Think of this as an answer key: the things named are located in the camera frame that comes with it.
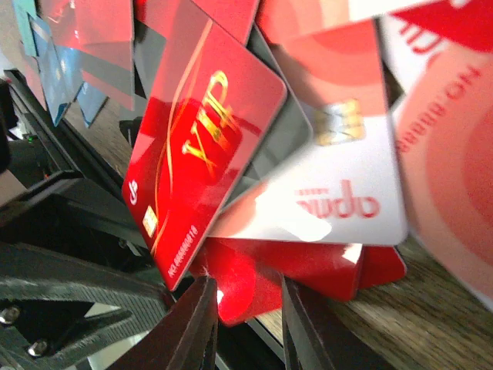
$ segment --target blue card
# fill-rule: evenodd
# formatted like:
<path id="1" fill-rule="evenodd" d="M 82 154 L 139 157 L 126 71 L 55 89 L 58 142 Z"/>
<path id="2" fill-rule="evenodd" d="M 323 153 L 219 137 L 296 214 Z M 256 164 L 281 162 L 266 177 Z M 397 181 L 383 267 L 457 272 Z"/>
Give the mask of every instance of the blue card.
<path id="1" fill-rule="evenodd" d="M 81 52 L 64 46 L 56 46 L 55 48 L 59 57 L 67 96 L 69 101 L 73 101 L 84 83 L 81 71 Z"/>
<path id="2" fill-rule="evenodd" d="M 82 88 L 77 95 L 77 102 L 79 102 L 86 127 L 92 125 L 92 122 L 94 122 L 94 119 L 98 115 L 105 101 L 105 94 L 96 87 L 89 85 L 87 82 L 83 83 Z"/>
<path id="3" fill-rule="evenodd" d="M 17 1 L 12 2 L 15 18 L 17 19 L 18 31 L 21 34 L 22 44 L 27 56 L 37 56 L 34 37 L 32 35 L 31 24 L 29 23 L 28 13 L 20 6 Z"/>
<path id="4" fill-rule="evenodd" d="M 29 13 L 31 17 L 36 17 L 36 3 L 34 0 L 14 0 L 17 2 L 18 5 L 21 6 L 21 8 L 24 9 L 24 12 Z"/>
<path id="5" fill-rule="evenodd" d="M 48 110 L 53 124 L 57 126 L 69 107 L 70 99 L 65 89 L 62 68 L 55 46 L 51 41 L 48 43 L 45 55 L 39 60 L 39 70 Z"/>
<path id="6" fill-rule="evenodd" d="M 46 50 L 48 49 L 48 43 L 51 41 L 49 26 L 41 18 L 32 18 L 31 29 L 32 34 L 34 35 L 38 56 L 39 58 L 42 58 L 45 56 Z"/>

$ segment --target gold swirl design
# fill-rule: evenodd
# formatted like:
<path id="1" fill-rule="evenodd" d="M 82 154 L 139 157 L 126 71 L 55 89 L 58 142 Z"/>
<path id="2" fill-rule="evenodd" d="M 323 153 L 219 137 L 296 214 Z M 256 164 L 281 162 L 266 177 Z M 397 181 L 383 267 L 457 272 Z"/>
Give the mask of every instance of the gold swirl design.
<path id="1" fill-rule="evenodd" d="M 197 59 L 200 60 L 200 54 L 201 54 L 203 46 L 206 42 L 207 36 L 209 35 L 209 32 L 212 28 L 212 25 L 213 25 L 213 21 L 211 19 L 208 19 L 207 23 L 204 26 L 204 29 L 202 31 L 202 35 L 200 36 L 199 41 L 197 42 L 197 45 L 196 45 L 195 49 L 193 50 L 192 56 L 190 57 L 190 60 L 188 61 L 187 65 L 186 65 L 185 71 L 183 72 L 183 75 L 182 75 L 180 81 L 178 82 L 178 86 L 176 87 L 176 91 L 175 91 L 175 94 L 173 96 L 173 101 L 171 104 L 171 110 L 169 111 L 169 117 L 168 117 L 168 126 L 167 126 L 168 132 L 167 132 L 167 137 L 166 137 L 166 147 L 163 147 L 163 149 L 161 150 L 161 154 L 159 155 L 157 168 L 156 168 L 154 198 L 155 198 L 155 202 L 156 202 L 156 217 L 158 219 L 158 225 L 159 225 L 159 213 L 158 213 L 159 211 L 158 211 L 157 199 L 158 199 L 158 185 L 159 185 L 159 175 L 160 175 L 161 162 L 163 161 L 163 156 L 164 156 L 164 153 L 166 152 L 167 153 L 166 157 L 167 157 L 167 162 L 168 162 L 168 168 L 169 168 L 169 196 L 171 197 L 171 194 L 173 192 L 173 162 L 172 162 L 171 149 L 170 149 L 170 135 L 171 135 L 171 132 L 173 130 L 172 126 L 175 125 L 175 123 L 178 121 L 178 119 L 183 114 L 183 110 L 184 110 L 184 107 L 186 106 L 186 104 L 182 105 L 182 108 L 179 111 L 179 114 L 176 116 L 176 118 L 174 120 L 173 120 L 173 113 L 175 111 L 176 104 L 178 103 L 179 95 L 181 94 L 182 89 L 185 86 L 186 80 L 188 79 L 189 74 L 192 71 L 192 68 L 195 66 Z M 188 90 L 188 94 L 187 94 L 188 99 L 189 99 L 189 95 L 192 91 L 192 88 L 195 85 L 195 81 L 196 81 L 196 77 L 197 77 L 198 69 L 199 69 L 198 65 L 199 64 L 197 64 L 197 67 L 196 67 L 196 70 L 195 70 L 195 73 L 193 76 L 193 81 L 191 82 L 189 90 Z M 157 245 L 159 244 L 159 240 L 161 239 L 161 236 L 163 235 L 163 232 L 164 232 L 164 229 L 165 229 L 166 224 L 168 222 L 168 219 L 169 219 L 169 210 L 167 210 L 166 218 L 163 222 L 163 225 L 159 229 L 159 232 L 158 232 L 156 239 L 154 240 L 153 246 L 151 248 L 151 255 L 152 256 L 154 256 L 157 252 Z"/>

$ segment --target card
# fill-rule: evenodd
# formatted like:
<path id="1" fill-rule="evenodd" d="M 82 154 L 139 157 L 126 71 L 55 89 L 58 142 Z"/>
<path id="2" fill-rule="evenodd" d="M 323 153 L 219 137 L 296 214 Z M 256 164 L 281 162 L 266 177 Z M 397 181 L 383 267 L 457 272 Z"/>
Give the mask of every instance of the card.
<path id="1" fill-rule="evenodd" d="M 18 31 L 21 34 L 25 54 L 27 56 L 37 56 L 28 13 L 16 0 L 12 0 L 12 6 L 14 7 Z"/>
<path id="2" fill-rule="evenodd" d="M 98 47 L 104 49 L 108 55 L 121 56 L 122 60 L 131 62 L 132 50 L 124 42 L 98 44 Z M 125 62 L 125 66 L 119 66 L 86 52 L 81 57 L 83 80 L 122 106 L 133 110 L 133 93 L 135 90 L 133 65 Z"/>
<path id="3" fill-rule="evenodd" d="M 45 56 L 46 50 L 48 50 L 48 43 L 52 39 L 51 31 L 48 24 L 41 18 L 31 19 L 31 29 L 34 35 L 36 52 L 38 57 L 42 58 Z"/>
<path id="4" fill-rule="evenodd" d="M 181 0 L 139 0 L 135 6 L 136 19 L 168 39 L 180 2 Z M 247 43 L 259 0 L 195 0 L 194 3 L 238 42 Z"/>
<path id="5" fill-rule="evenodd" d="M 77 49 L 56 46 L 56 53 L 60 61 L 60 69 L 65 82 L 65 90 L 69 101 L 75 100 L 79 90 L 84 83 L 82 81 L 82 53 Z"/>
<path id="6" fill-rule="evenodd" d="M 14 0 L 31 17 L 36 17 L 36 3 L 34 0 Z"/>
<path id="7" fill-rule="evenodd" d="M 490 0 L 442 0 L 394 15 L 478 52 L 493 51 Z"/>
<path id="8" fill-rule="evenodd" d="M 131 0 L 77 0 L 75 21 L 82 45 L 131 42 L 133 5 Z"/>
<path id="9" fill-rule="evenodd" d="M 326 297 L 349 301 L 357 292 L 364 259 L 361 244 L 327 245 L 208 237 L 203 249 L 207 252 L 210 244 L 215 243 L 245 254 Z"/>
<path id="10" fill-rule="evenodd" d="M 403 90 L 409 92 L 450 42 L 393 15 L 382 16 L 379 24 L 385 64 Z"/>
<path id="11" fill-rule="evenodd" d="M 195 4 L 180 2 L 122 188 L 169 289 L 285 96 L 275 73 Z"/>
<path id="12" fill-rule="evenodd" d="M 112 7 L 114 3 L 104 3 L 104 5 L 92 6 L 85 2 L 69 0 L 40 0 L 39 5 L 43 19 L 52 30 L 53 41 L 57 47 L 67 47 L 82 52 L 80 66 L 83 80 L 127 109 L 133 109 L 132 17 L 128 17 L 128 21 L 125 21 L 125 15 L 128 15 L 128 6 L 125 7 L 125 3 L 116 6 L 121 8 L 117 11 Z M 99 13 L 101 7 L 105 7 L 106 12 Z M 95 22 L 94 19 L 88 18 L 92 12 L 99 14 L 98 19 L 108 19 L 114 16 L 115 21 L 101 21 L 102 23 L 98 24 L 108 27 L 107 23 L 120 21 L 121 25 L 116 27 L 119 30 L 111 31 L 111 36 L 98 36 L 101 26 L 92 25 Z M 120 39 L 125 39 L 125 41 L 108 41 Z"/>
<path id="13" fill-rule="evenodd" d="M 210 235 L 395 245 L 407 234 L 372 21 L 273 47 L 315 137 L 227 209 Z"/>
<path id="14" fill-rule="evenodd" d="M 57 46 L 80 49 L 75 23 L 75 2 L 70 0 L 38 0 L 41 17 L 52 32 Z"/>
<path id="15" fill-rule="evenodd" d="M 407 266 L 395 247 L 365 245 L 358 289 L 398 281 L 406 276 Z"/>
<path id="16" fill-rule="evenodd" d="M 164 36 L 136 20 L 133 58 L 146 96 L 150 96 L 165 44 Z"/>
<path id="17" fill-rule="evenodd" d="M 269 50 L 269 46 L 256 26 L 252 29 L 246 47 L 286 82 L 279 65 Z M 302 146 L 311 140 L 312 130 L 307 116 L 303 112 L 291 88 L 289 86 L 287 88 L 286 102 L 283 104 L 265 138 L 259 145 L 240 182 L 230 194 L 225 207 L 247 192 L 259 180 L 264 180 L 281 163 L 292 157 Z M 251 127 L 246 126 L 245 128 L 253 135 L 256 134 L 254 130 L 251 130 Z"/>
<path id="18" fill-rule="evenodd" d="M 232 37 L 243 44 L 247 43 L 258 0 L 241 2 L 196 0 L 195 3 Z M 146 96 L 150 94 L 166 38 L 169 38 L 167 25 L 173 23 L 173 15 L 178 4 L 179 0 L 168 2 L 145 0 L 136 4 L 134 59 Z"/>
<path id="19" fill-rule="evenodd" d="M 193 0 L 210 18 L 242 44 L 247 43 L 259 0 Z"/>
<path id="20" fill-rule="evenodd" d="M 491 54 L 451 43 L 394 108 L 411 229 L 444 267 L 490 302 L 492 82 Z"/>
<path id="21" fill-rule="evenodd" d="M 282 44 L 289 40 L 320 33 L 375 15 L 426 4 L 430 0 L 263 0 L 257 24 L 269 42 Z"/>
<path id="22" fill-rule="evenodd" d="M 57 126 L 68 109 L 71 100 L 65 89 L 65 81 L 53 42 L 48 43 L 45 55 L 39 60 L 40 77 L 53 124 Z"/>
<path id="23" fill-rule="evenodd" d="M 130 0 L 75 3 L 84 81 L 133 109 L 133 6 Z"/>
<path id="24" fill-rule="evenodd" d="M 99 111 L 105 104 L 107 96 L 99 91 L 96 87 L 89 85 L 87 82 L 82 84 L 82 88 L 77 95 L 77 103 L 80 105 L 82 117 L 86 127 L 90 127 Z"/>
<path id="25" fill-rule="evenodd" d="M 41 78 L 39 76 L 39 65 L 38 60 L 34 56 L 29 56 L 24 54 L 24 46 L 22 43 L 19 44 L 21 49 L 21 56 L 25 62 L 24 77 L 32 93 L 39 101 L 43 109 L 47 109 L 45 94 L 43 93 L 43 87 L 41 84 Z"/>
<path id="26" fill-rule="evenodd" d="M 132 121 L 137 117 L 144 117 L 144 112 L 147 107 L 147 100 L 141 96 L 134 95 L 134 110 L 128 110 L 124 106 L 120 106 L 120 121 Z"/>
<path id="27" fill-rule="evenodd" d="M 217 281 L 217 312 L 226 325 L 237 325 L 282 305 L 281 275 L 220 242 L 207 238 L 193 259 L 193 276 Z"/>

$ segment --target wooden surface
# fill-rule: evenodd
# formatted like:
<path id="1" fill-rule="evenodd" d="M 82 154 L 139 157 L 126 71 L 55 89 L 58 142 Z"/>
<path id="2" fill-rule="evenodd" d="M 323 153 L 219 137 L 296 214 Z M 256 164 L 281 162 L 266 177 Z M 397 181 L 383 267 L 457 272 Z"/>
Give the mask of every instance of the wooden surface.
<path id="1" fill-rule="evenodd" d="M 10 1 L 0 3 L 0 47 L 22 71 L 18 30 Z M 66 119 L 120 173 L 131 148 L 118 128 L 119 106 L 108 101 L 90 129 L 76 103 Z M 493 314 L 412 239 L 399 246 L 405 279 L 361 291 L 348 304 L 331 302 L 340 319 L 399 369 L 493 370 Z M 280 311 L 260 320 L 282 341 Z"/>

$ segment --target vip card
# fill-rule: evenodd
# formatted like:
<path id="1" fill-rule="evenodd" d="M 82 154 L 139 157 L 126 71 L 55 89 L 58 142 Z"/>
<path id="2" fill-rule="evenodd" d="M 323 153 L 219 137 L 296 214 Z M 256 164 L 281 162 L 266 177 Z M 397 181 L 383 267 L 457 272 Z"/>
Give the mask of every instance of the vip card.
<path id="1" fill-rule="evenodd" d="M 285 97 L 274 72 L 180 2 L 122 188 L 171 290 Z"/>
<path id="2" fill-rule="evenodd" d="M 211 236 L 394 245 L 407 221 L 372 21 L 274 46 L 315 137 Z"/>

